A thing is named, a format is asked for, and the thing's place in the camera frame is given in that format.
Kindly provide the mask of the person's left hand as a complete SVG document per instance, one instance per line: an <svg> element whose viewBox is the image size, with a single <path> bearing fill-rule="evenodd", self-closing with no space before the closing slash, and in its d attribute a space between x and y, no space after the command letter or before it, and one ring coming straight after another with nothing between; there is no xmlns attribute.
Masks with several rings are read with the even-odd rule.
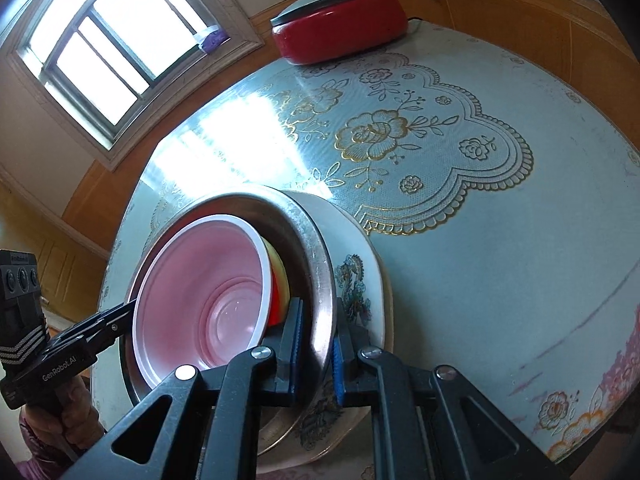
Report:
<svg viewBox="0 0 640 480"><path fill-rule="evenodd" d="M62 411L55 413L39 405L26 404L24 419L38 439L56 448L62 440L80 450L88 450L105 434L100 416L92 405L91 394L81 376L76 376L56 390Z"/></svg>

